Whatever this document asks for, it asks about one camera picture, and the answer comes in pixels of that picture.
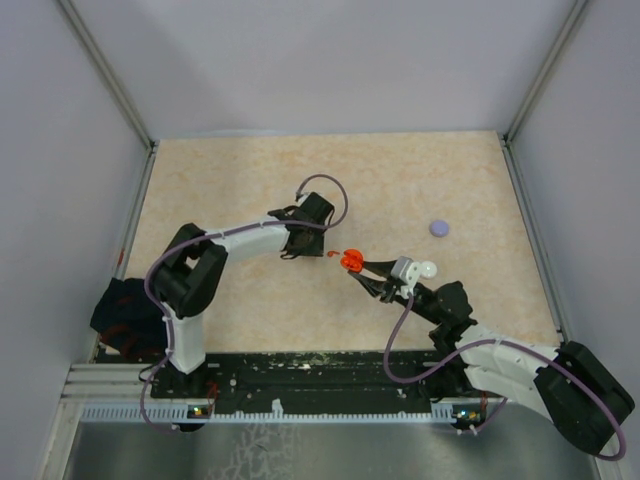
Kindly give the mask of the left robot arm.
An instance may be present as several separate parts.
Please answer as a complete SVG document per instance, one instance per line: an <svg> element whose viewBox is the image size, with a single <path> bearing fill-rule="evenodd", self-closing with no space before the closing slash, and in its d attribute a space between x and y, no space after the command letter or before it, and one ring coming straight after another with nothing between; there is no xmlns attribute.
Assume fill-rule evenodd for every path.
<svg viewBox="0 0 640 480"><path fill-rule="evenodd" d="M181 226L164 254L150 267L144 287L160 306L166 325L172 383L184 395L201 394L208 373L203 313L212 303L226 267L263 254L283 259L321 257L324 234L335 207L316 192L272 210L261 219L228 230Z"/></svg>

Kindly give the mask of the white earbud charging case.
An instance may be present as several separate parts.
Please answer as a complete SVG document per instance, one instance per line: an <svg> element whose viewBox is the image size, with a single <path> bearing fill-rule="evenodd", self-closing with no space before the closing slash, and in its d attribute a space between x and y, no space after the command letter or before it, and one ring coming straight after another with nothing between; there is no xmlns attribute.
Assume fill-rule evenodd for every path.
<svg viewBox="0 0 640 480"><path fill-rule="evenodd" d="M438 267L434 262L424 261L420 263L420 276L425 279L432 279L438 273Z"/></svg>

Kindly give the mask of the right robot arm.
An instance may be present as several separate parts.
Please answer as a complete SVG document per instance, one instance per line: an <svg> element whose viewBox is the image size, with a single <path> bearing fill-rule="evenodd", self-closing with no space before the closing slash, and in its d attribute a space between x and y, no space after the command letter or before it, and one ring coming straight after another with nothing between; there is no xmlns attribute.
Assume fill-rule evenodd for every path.
<svg viewBox="0 0 640 480"><path fill-rule="evenodd" d="M578 450L604 459L611 439L619 460L626 453L622 423L635 408L631 395L583 344L569 341L541 346L518 341L481 326L461 282L435 290L424 281L437 274L430 261L401 256L387 262L364 260L356 250L343 253L340 264L382 303L399 303L403 318L415 314L433 324L429 337L443 359L426 372L400 377L390 367L391 351L383 353L386 375L399 384L418 383L452 365L448 387L461 396L475 390L512 400L549 420Z"/></svg>

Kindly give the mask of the red earbud charging case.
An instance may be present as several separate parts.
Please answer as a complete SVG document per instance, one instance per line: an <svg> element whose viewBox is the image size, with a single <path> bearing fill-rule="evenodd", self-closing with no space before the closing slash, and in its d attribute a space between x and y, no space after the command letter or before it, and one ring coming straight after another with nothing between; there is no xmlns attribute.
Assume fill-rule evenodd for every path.
<svg viewBox="0 0 640 480"><path fill-rule="evenodd" d="M349 272L360 273L364 267L363 254L357 249L344 250L340 259L340 265Z"/></svg>

